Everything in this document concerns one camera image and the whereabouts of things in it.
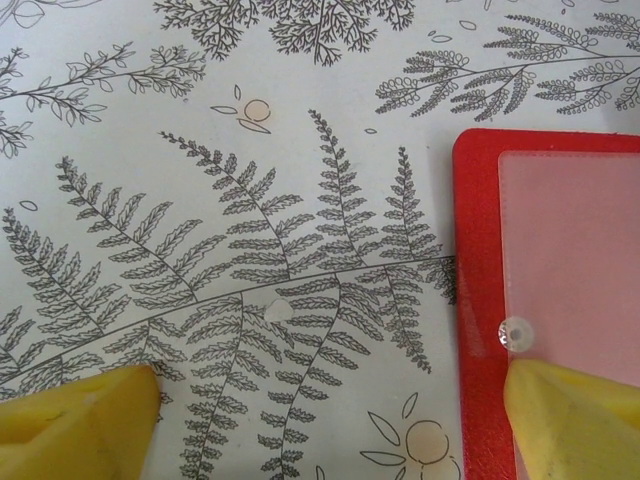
white paper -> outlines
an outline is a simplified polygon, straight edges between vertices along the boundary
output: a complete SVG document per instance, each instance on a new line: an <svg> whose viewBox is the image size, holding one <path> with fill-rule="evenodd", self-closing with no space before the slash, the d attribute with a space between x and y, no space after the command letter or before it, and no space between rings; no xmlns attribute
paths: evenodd
<svg viewBox="0 0 640 480"><path fill-rule="evenodd" d="M634 15L3 0L0 399L152 363L144 478L462 478L451 147L637 133Z"/></svg>

red plastic frame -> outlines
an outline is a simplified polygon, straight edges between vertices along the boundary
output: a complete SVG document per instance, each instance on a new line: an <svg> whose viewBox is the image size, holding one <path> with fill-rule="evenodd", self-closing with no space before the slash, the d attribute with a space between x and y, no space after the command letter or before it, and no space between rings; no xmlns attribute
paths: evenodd
<svg viewBox="0 0 640 480"><path fill-rule="evenodd" d="M503 407L507 351L498 161L506 151L639 153L640 137L471 129L453 147L460 400L466 480L515 480Z"/></svg>

red frame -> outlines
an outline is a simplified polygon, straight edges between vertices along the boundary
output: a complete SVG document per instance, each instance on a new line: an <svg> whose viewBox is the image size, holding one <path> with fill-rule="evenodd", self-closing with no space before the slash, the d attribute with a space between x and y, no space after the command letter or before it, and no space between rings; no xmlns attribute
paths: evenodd
<svg viewBox="0 0 640 480"><path fill-rule="evenodd" d="M511 428L503 407L507 351L498 160L505 151L640 153L640 137L471 129L453 147L458 348L467 480L515 480Z"/></svg>

